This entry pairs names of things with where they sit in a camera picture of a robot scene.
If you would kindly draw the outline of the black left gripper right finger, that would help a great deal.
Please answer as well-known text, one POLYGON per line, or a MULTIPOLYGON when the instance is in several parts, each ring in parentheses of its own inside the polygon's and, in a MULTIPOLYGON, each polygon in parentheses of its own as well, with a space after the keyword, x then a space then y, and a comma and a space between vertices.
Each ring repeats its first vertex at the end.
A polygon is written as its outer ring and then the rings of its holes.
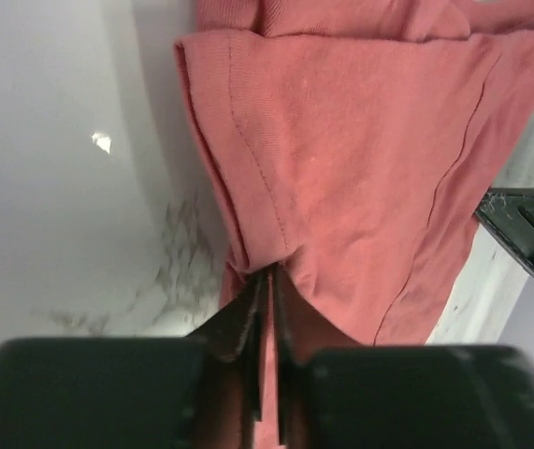
POLYGON ((534 367, 497 345, 367 346, 272 275, 289 448, 534 448, 534 367))

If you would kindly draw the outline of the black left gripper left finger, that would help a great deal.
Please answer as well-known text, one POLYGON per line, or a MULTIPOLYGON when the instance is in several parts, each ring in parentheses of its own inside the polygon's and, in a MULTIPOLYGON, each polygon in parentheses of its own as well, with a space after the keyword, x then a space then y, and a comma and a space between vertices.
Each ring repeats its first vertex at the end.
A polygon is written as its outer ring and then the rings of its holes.
POLYGON ((267 277, 184 337, 0 344, 0 448, 250 448, 267 277))

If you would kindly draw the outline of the salmon pink t shirt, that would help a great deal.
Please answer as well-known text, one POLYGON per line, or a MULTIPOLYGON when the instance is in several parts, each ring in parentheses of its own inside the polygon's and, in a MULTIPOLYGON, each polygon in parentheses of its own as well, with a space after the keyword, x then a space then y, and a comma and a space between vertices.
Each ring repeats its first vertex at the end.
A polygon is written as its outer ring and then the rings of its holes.
POLYGON ((534 110, 534 1, 200 1, 175 46, 229 239, 267 277, 261 417, 282 448, 272 275, 367 346, 425 346, 534 110))

